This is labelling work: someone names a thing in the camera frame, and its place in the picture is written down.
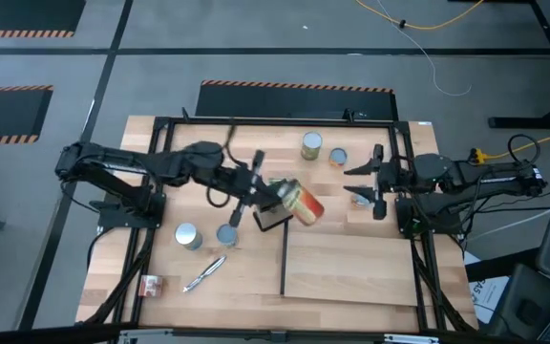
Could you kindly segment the black hazard-striped floor mat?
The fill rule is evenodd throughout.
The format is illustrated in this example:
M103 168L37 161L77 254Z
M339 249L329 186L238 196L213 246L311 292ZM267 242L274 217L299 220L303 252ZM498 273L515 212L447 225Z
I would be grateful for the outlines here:
M197 117L398 120L392 89L206 79Z
M86 0L0 0L0 38L69 38Z
M0 87L0 145L38 141L53 90L52 85Z

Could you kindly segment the blue label silver-top can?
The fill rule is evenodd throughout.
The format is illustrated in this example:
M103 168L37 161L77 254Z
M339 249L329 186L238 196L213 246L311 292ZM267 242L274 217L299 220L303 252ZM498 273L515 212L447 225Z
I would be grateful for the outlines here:
M179 224L175 231L176 242L189 250L196 250L202 245L202 234L191 223Z

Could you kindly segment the black aluminium table frame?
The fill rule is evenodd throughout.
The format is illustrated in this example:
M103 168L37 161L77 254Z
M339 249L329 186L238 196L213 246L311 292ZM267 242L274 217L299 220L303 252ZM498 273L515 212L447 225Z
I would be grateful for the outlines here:
M415 284L412 271L411 253L420 244L400 234L393 213L376 221L369 209L351 203L345 186L368 184L370 177L349 176L328 161L329 151L341 147L349 166L363 164L377 143L397 147L405 156L433 153L437 145L430 123L241 118L236 125L231 148L237 159L251 161L256 150L264 150L265 177L300 180L326 210L314 226L289 223L285 295L280 295L284 225L261 232L245 213L239 243L224 247L216 231L234 202L218 195L217 205L210 206L204 188L189 183L167 190L163 223L155 234L148 270L163 278L161 296L139 299L129 290L122 319L142 327L201 330L414 333L417 311L424 308L433 326L430 292ZM314 161L301 156L307 132L323 139ZM182 223L202 234L198 249L176 242ZM213 274L182 291L223 255L226 261Z

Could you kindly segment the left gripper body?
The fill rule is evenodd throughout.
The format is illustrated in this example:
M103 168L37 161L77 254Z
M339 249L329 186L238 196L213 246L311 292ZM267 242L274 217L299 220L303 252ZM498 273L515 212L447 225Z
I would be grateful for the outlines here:
M242 169L238 173L238 177L235 181L236 186L241 190L238 196L238 202L235 206L229 224L231 226L238 226L241 222L244 210L252 204L252 197L255 193L255 184L260 177L260 170L264 162L265 152L257 150L253 157L250 167Z

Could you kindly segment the black case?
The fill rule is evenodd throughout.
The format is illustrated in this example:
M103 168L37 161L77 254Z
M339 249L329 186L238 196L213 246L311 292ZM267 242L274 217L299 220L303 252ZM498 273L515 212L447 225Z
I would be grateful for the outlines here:
M528 341L538 340L550 322L550 279L524 265L517 265L500 298L487 333Z

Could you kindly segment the green label can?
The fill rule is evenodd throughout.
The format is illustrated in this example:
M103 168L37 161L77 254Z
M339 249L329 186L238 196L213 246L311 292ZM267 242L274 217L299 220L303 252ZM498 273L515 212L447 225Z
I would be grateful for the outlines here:
M319 157L323 139L318 132L307 132L302 139L301 156L307 161L314 161Z

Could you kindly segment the white paper sheet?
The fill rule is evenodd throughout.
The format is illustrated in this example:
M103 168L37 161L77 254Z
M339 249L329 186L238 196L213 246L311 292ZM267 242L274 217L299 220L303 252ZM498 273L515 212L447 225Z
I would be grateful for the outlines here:
M501 320L496 308L509 279L509 276L499 276L469 282L476 319L480 325L488 325L493 319Z

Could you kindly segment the small red white box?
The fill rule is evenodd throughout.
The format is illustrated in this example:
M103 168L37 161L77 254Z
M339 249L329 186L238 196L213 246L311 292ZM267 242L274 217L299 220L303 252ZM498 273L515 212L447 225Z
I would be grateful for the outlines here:
M163 287L163 278L157 275L142 275L139 281L137 295L140 297L160 297Z

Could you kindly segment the large red yellow label can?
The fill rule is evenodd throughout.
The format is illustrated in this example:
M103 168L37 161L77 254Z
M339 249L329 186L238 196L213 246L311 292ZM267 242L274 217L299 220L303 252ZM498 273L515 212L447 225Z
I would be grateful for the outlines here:
M284 208L304 226L314 225L324 215L324 206L296 179L285 181L277 195Z

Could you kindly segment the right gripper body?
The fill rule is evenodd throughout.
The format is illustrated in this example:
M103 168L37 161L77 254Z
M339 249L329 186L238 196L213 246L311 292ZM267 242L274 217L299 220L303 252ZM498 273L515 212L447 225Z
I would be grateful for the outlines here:
M375 220L383 220L387 215L387 202L384 193L400 191L409 184L410 171L401 167L401 162L410 160L398 153L393 153L390 160L383 162L384 146L375 144L372 152L372 171L374 172L374 206L372 215Z

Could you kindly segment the tomato print can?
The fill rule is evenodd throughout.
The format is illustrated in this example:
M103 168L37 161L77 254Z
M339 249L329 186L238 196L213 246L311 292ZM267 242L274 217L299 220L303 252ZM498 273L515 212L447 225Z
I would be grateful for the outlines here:
M235 247L239 240L237 228L229 224L221 225L217 230L217 239L225 247Z

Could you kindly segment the small yellow pink can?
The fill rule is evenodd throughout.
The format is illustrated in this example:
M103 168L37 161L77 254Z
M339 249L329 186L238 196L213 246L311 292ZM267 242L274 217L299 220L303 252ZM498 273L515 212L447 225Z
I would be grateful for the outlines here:
M331 165L336 167L343 167L348 159L348 155L345 149L336 147L330 151L328 161Z

